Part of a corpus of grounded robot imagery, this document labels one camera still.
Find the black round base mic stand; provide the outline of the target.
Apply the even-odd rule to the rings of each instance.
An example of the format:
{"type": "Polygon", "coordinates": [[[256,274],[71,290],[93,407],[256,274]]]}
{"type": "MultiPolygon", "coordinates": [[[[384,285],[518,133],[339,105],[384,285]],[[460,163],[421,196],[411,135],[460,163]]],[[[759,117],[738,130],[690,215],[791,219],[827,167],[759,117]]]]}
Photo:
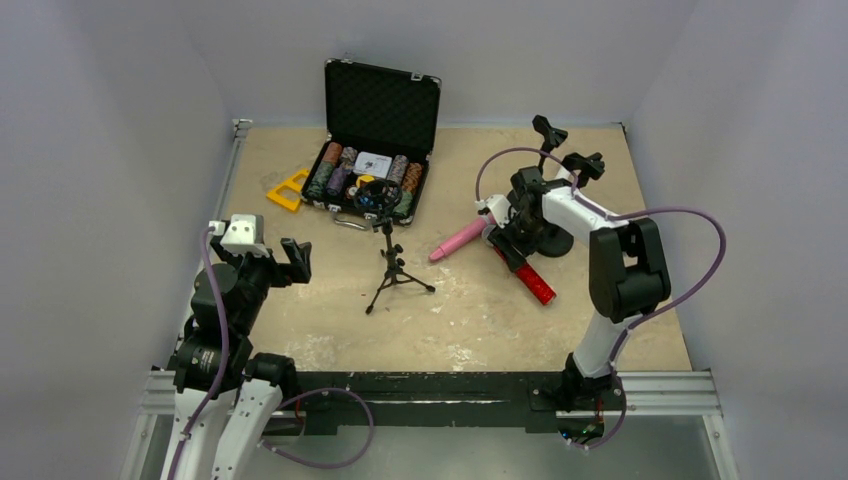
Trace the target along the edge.
{"type": "Polygon", "coordinates": [[[539,114],[534,116],[532,126],[534,131],[542,137],[542,145],[539,148],[541,154],[537,169],[540,175],[543,175],[544,162],[547,159],[547,154],[552,153],[556,148],[561,146],[568,139],[569,132],[552,126],[547,117],[539,114]]]}

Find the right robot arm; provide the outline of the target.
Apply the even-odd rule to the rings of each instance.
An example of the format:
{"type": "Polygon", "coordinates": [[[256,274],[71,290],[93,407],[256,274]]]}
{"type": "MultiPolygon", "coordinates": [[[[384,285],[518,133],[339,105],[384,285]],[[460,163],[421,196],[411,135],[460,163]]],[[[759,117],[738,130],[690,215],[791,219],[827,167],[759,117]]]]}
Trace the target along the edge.
{"type": "Polygon", "coordinates": [[[637,320],[670,296],[660,231],[650,219],[626,220],[583,195],[565,178],[546,181],[535,167],[520,169],[512,189],[478,200],[495,226],[488,241],[511,270],[541,251],[551,231],[588,250],[588,290],[594,313],[567,356],[557,387],[546,396],[560,408],[594,400],[613,387],[615,362],[637,320]]]}

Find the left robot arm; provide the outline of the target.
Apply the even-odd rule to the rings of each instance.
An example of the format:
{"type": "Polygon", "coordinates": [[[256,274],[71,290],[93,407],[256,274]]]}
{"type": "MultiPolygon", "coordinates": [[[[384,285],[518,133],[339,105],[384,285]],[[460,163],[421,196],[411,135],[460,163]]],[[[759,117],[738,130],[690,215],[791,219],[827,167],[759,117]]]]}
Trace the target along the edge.
{"type": "Polygon", "coordinates": [[[167,366],[175,394],[164,479],[239,478],[272,412],[298,390],[293,359],[254,354],[249,339],[270,290],[311,280],[311,244],[280,244],[284,263],[232,254],[201,236],[191,315],[167,366]]]}

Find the black tripod shock mount stand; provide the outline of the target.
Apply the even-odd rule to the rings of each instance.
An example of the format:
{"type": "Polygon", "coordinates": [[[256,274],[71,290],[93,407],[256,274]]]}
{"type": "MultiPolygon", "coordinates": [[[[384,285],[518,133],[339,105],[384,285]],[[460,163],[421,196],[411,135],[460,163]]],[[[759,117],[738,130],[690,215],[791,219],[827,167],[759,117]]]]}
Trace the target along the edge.
{"type": "Polygon", "coordinates": [[[365,309],[366,315],[373,312],[380,294],[393,286],[414,283],[422,286],[429,293],[436,292],[435,286],[423,282],[404,270],[405,261],[400,257],[403,247],[392,240],[393,214],[396,207],[400,205],[403,193],[404,190],[398,183],[387,179],[377,179],[363,184],[354,195],[354,206],[363,214],[369,215],[372,230],[381,232],[385,240],[381,257],[386,261],[386,269],[381,284],[365,309]]]}

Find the aluminium table edge rail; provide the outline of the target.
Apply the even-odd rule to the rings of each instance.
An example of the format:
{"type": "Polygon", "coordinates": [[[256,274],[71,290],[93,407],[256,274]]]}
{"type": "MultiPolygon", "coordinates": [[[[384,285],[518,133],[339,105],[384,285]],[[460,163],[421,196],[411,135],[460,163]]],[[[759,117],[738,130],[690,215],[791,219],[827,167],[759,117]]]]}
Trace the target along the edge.
{"type": "Polygon", "coordinates": [[[242,151],[253,126],[254,121],[252,119],[236,118],[233,120],[233,139],[226,157],[222,184],[212,212],[212,219],[222,218],[226,211],[242,151]]]}

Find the yellow plastic triangle frame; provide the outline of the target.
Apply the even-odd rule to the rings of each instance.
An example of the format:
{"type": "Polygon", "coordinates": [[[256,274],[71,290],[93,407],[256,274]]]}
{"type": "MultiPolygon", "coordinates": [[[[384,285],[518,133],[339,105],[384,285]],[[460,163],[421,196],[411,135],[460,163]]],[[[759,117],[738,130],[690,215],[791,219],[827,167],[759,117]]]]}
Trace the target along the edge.
{"type": "Polygon", "coordinates": [[[266,193],[266,198],[284,210],[297,213],[302,205],[301,192],[309,177],[309,169],[300,169],[266,193]]]}

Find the white microphone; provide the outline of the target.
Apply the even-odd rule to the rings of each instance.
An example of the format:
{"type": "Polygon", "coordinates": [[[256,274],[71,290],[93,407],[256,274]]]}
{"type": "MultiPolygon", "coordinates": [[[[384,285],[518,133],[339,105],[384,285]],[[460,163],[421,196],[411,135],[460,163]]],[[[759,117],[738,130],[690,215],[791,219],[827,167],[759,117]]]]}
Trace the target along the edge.
{"type": "Polygon", "coordinates": [[[555,180],[565,180],[571,184],[573,182],[573,173],[565,167],[560,167],[554,176],[555,180]]]}

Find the black poker chip case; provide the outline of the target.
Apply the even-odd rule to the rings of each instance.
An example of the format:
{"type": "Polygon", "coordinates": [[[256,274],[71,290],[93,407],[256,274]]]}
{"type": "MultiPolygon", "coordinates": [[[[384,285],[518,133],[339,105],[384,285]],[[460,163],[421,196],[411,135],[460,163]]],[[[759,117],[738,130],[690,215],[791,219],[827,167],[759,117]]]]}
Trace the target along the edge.
{"type": "Polygon", "coordinates": [[[405,156],[421,166],[409,208],[394,215],[394,223],[408,227],[420,203],[431,166],[442,80],[420,72],[397,70],[340,58],[324,63],[326,139],[311,165],[300,197],[309,205],[360,217],[346,189],[355,183],[348,175],[341,191],[317,191],[314,178],[324,169],[325,151],[335,142],[357,152],[395,158],[405,156]]]}

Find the pink microphone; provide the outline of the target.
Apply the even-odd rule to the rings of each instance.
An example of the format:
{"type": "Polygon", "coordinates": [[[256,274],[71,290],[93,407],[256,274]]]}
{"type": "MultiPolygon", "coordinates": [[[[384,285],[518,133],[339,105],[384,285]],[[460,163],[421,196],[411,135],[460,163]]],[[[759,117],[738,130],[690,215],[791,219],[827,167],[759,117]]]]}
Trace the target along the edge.
{"type": "Polygon", "coordinates": [[[486,227],[491,226],[493,219],[490,214],[478,216],[471,223],[440,243],[428,256],[428,261],[436,263],[452,255],[460,248],[478,238],[486,227]]]}

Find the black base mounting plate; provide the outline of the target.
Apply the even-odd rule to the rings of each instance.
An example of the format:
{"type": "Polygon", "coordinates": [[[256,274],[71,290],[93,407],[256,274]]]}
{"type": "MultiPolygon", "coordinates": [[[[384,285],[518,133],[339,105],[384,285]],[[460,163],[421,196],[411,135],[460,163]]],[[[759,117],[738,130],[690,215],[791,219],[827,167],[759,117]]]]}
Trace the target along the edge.
{"type": "Polygon", "coordinates": [[[615,387],[566,403],[559,372],[301,372],[309,435],[340,426],[521,428],[527,433],[575,433],[596,419],[611,425],[624,401],[615,387]]]}

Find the red glitter microphone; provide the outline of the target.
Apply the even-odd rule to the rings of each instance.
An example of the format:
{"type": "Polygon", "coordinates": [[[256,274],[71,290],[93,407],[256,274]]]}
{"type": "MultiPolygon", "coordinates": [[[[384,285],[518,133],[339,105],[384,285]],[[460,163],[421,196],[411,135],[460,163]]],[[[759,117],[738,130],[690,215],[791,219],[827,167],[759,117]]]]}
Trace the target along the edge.
{"type": "Polygon", "coordinates": [[[526,259],[510,257],[497,246],[494,251],[504,261],[511,274],[522,282],[541,305],[547,306],[556,298],[556,292],[526,259]]]}

